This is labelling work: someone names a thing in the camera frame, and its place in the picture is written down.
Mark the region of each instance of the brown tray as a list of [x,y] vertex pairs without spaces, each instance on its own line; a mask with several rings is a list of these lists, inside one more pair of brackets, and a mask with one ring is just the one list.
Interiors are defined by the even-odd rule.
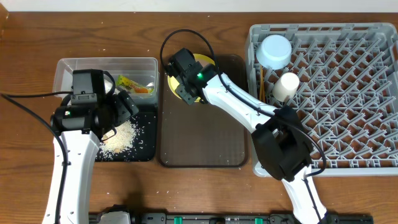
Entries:
[[[247,91],[244,60],[219,55],[220,70]],[[248,160],[248,132],[227,112],[213,105],[187,105],[162,84],[157,158],[166,167],[240,167]]]

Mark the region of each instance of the clear plastic container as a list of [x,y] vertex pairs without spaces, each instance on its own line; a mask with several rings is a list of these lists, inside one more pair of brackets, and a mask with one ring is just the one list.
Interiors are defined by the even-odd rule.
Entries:
[[72,91],[73,71],[91,68],[108,71],[115,81],[119,75],[123,75],[141,85],[154,88],[152,93],[130,93],[130,95],[137,105],[157,106],[159,73],[156,58],[63,58],[58,62],[52,91]]

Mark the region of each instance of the white wall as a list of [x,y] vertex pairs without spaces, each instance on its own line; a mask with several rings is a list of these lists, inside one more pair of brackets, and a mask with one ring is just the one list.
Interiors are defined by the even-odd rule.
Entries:
[[398,0],[0,0],[12,11],[398,12]]

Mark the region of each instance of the dark tray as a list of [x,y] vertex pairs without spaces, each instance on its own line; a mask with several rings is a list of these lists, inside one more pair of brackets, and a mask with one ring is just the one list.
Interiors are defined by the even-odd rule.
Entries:
[[145,162],[155,156],[157,110],[156,108],[143,107],[139,107],[139,109],[140,112],[135,117],[130,118],[130,122],[140,128],[133,142],[133,147],[114,154],[111,159],[104,158],[99,151],[95,158],[96,162]]
[[[247,91],[244,60],[219,55],[221,71]],[[240,167],[248,159],[248,132],[227,112],[213,105],[187,105],[170,90],[167,77],[160,99],[161,135],[157,158],[166,167]]]

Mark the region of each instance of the wooden table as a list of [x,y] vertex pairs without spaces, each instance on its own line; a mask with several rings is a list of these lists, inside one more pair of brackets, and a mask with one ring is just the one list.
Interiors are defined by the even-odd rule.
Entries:
[[[322,13],[34,13],[12,12],[0,41],[0,91],[52,91],[58,60],[68,57],[156,57],[176,29],[201,32],[218,54],[244,57],[251,25],[261,23],[391,22],[398,14]],[[179,34],[165,55],[187,47],[207,54],[199,38]],[[48,121],[56,97],[18,100]],[[53,168],[51,134],[21,109],[0,99],[0,222],[41,223]],[[398,177],[315,178],[323,204],[338,213],[398,220]],[[96,163],[90,210],[114,203],[138,211],[247,213],[291,211],[282,183],[241,169],[166,169],[152,162]]]

